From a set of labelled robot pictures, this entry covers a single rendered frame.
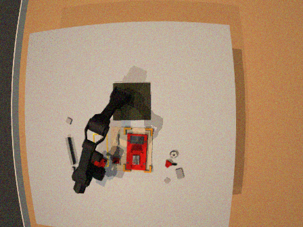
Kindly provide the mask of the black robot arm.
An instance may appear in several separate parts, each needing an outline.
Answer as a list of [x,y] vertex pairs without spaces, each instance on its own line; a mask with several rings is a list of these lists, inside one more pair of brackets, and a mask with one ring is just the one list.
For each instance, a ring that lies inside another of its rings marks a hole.
[[[110,94],[110,100],[106,108],[99,114],[95,114],[88,122],[85,127],[85,140],[82,143],[82,152],[78,167],[73,171],[72,179],[75,181],[74,190],[75,193],[85,192],[86,187],[90,185],[90,176],[94,177],[97,180],[102,181],[105,177],[105,168],[94,167],[94,172],[91,167],[89,167],[92,155],[97,145],[104,141],[110,124],[110,118],[117,109],[120,109],[126,102],[130,99],[131,92],[118,88],[117,86]],[[101,135],[103,138],[98,140],[96,143],[87,139],[87,131],[90,130],[96,134]]]

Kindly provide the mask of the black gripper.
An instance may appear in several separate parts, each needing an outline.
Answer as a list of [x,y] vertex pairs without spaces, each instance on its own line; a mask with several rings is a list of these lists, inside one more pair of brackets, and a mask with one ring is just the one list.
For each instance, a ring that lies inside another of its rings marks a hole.
[[[101,154],[100,152],[98,152],[98,151],[96,151],[96,150],[94,150],[94,153],[93,153],[93,155],[92,155],[92,158],[91,158],[91,162],[90,162],[90,166],[89,167],[91,167],[91,169],[92,169],[92,171],[94,172],[94,167],[95,167],[95,165],[94,165],[94,162],[95,161],[98,161],[98,162],[101,162],[101,160],[103,159],[103,154]],[[92,175],[93,175],[93,173],[92,173]],[[92,176],[91,175],[91,176]],[[92,181],[92,178],[93,177],[91,177],[90,176],[90,182]]]

